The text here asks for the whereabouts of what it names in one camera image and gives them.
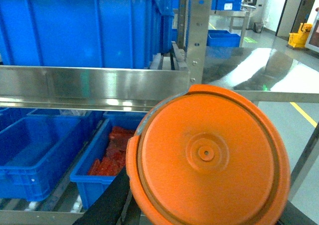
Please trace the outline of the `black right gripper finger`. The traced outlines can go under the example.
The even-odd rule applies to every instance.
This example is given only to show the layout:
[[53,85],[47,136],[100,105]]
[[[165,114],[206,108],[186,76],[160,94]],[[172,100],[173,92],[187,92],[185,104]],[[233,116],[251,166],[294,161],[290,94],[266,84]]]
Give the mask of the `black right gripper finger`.
[[124,167],[102,195],[74,224],[115,225],[126,203],[129,186],[129,177]]

